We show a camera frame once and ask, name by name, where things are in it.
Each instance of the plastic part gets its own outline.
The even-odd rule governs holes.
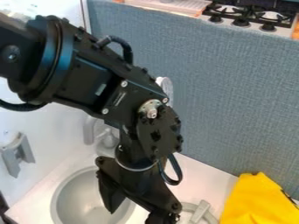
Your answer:
[[[102,146],[104,146],[106,149],[113,149],[119,143],[119,138],[115,134],[113,127],[106,125],[100,119],[88,115],[83,124],[84,144],[94,144],[95,138],[99,139],[102,143]]]
[[[168,95],[169,101],[167,103],[168,106],[173,107],[173,84],[170,78],[168,77],[157,77],[156,84],[158,84],[162,90]]]
[[[198,224],[203,219],[209,224],[219,224],[219,221],[209,212],[211,205],[205,200],[201,200],[198,205],[182,202],[182,206],[183,212],[193,214],[189,220],[190,224]]]
[[[23,160],[27,163],[35,163],[26,135],[19,132],[4,132],[1,143],[1,156],[8,173],[17,178],[21,169],[19,163]]]

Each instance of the circular mount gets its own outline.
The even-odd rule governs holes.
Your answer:
[[[163,105],[159,100],[153,99],[146,101],[139,109],[138,113],[145,114],[149,119],[155,119],[157,117],[157,109]]]

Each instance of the bolt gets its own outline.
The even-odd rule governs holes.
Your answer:
[[[149,70],[148,70],[146,67],[144,67],[144,68],[142,68],[142,71],[143,71],[144,73],[147,73]]]
[[[78,33],[76,33],[74,36],[73,36],[74,40],[78,41],[78,42],[81,42],[82,40],[82,37],[81,35],[79,35]]]
[[[127,81],[122,81],[122,84],[121,84],[122,88],[125,88],[128,86],[128,82]]]
[[[17,57],[17,55],[14,54],[14,53],[12,53],[12,54],[9,56],[9,60],[14,60],[16,57]]]
[[[104,158],[103,157],[98,157],[95,159],[95,163],[100,166],[100,165],[103,165],[104,164]]]
[[[148,113],[147,113],[147,117],[148,117],[149,119],[155,119],[156,116],[157,116],[156,108],[152,108],[152,109],[150,109],[150,110],[148,111]]]
[[[67,22],[67,23],[70,22],[70,20],[68,20],[66,17],[63,17],[63,18],[62,18],[62,21],[65,21],[65,22]]]
[[[164,99],[162,100],[162,102],[163,102],[163,103],[167,103],[167,102],[168,102],[168,98],[164,98]]]
[[[177,140],[182,144],[184,142],[184,139],[182,136],[178,136],[177,137]]]
[[[177,210],[178,209],[178,203],[173,203],[172,206],[171,206],[171,208],[173,210]]]
[[[158,153],[159,153],[159,149],[158,149],[156,146],[151,147],[151,149],[153,150],[153,152],[154,152],[155,154],[158,154]]]
[[[5,62],[14,63],[21,56],[20,49],[16,45],[8,45],[2,51]]]
[[[81,31],[81,32],[85,32],[85,28],[82,27],[82,26],[80,26],[80,27],[78,28],[78,30]]]
[[[108,110],[107,108],[104,108],[104,109],[101,111],[101,113],[102,113],[103,115],[106,115],[107,113],[109,113],[109,110]]]
[[[181,120],[179,120],[178,117],[175,118],[175,121],[176,121],[177,124],[180,124],[180,123],[181,123]]]

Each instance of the wire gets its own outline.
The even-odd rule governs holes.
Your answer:
[[[10,102],[6,102],[3,100],[0,100],[0,107],[4,109],[9,109],[17,112],[29,112],[37,109],[43,108],[47,103],[42,103],[39,105],[32,105],[29,103],[19,103],[19,104],[14,104]]]
[[[112,36],[112,35],[111,36],[106,36],[105,38],[100,39],[97,42],[97,45],[100,48],[103,48],[104,46],[107,46],[108,44],[110,44],[112,42],[117,43],[117,44],[119,44],[119,45],[122,46],[124,60],[127,63],[129,63],[129,64],[132,65],[133,64],[133,51],[132,51],[132,47],[124,39],[116,37],[116,36]]]
[[[168,156],[168,159],[170,160],[173,170],[177,174],[177,180],[174,180],[174,179],[170,178],[169,176],[167,176],[167,174],[165,173],[165,171],[163,169],[161,160],[158,161],[158,169],[160,171],[160,175],[167,184],[169,184],[171,186],[178,186],[179,183],[181,183],[181,181],[183,179],[183,173],[182,173],[181,167],[179,166],[179,164],[178,164],[175,156],[173,156],[173,154],[170,154]]]

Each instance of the gray plastic object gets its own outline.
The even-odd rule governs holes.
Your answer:
[[[201,220],[205,220],[209,224],[219,224],[219,221],[209,211],[211,205],[205,200],[201,200],[198,205],[182,202],[182,206],[183,212],[193,214],[189,224],[199,224]]]
[[[25,134],[15,132],[11,134],[6,131],[3,133],[3,139],[8,141],[3,141],[0,147],[0,152],[4,164],[7,168],[8,173],[17,178],[21,171],[19,164],[22,161],[27,163],[35,163],[35,158],[33,156],[31,146]]]
[[[88,115],[83,124],[84,144],[92,145],[94,144],[94,139],[97,138],[100,139],[103,147],[113,149],[119,143],[119,139],[114,132],[116,132],[114,131],[114,128],[106,125],[103,121]]]

